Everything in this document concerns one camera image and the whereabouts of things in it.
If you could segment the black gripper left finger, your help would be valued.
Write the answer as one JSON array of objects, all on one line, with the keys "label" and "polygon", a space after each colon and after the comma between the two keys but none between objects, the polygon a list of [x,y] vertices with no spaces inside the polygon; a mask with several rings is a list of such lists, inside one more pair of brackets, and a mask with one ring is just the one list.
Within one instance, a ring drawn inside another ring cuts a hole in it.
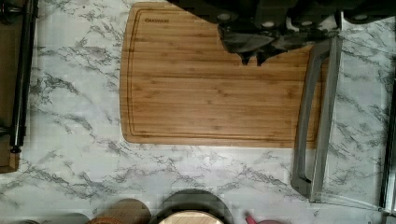
[{"label": "black gripper left finger", "polygon": [[267,45],[275,40],[268,35],[234,32],[220,26],[218,32],[224,49],[237,54],[243,65],[248,65],[251,57],[256,58],[257,65],[262,65],[269,58]]}]

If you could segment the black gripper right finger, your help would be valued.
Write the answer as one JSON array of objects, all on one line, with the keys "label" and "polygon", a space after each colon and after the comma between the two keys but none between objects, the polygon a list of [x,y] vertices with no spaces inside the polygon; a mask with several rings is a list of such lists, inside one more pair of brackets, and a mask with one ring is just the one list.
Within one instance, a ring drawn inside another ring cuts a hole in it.
[{"label": "black gripper right finger", "polygon": [[310,34],[290,34],[282,35],[275,41],[259,48],[256,53],[257,65],[261,66],[268,59],[278,54],[288,52],[294,49],[300,49],[308,45],[313,45],[321,41],[319,36]]}]

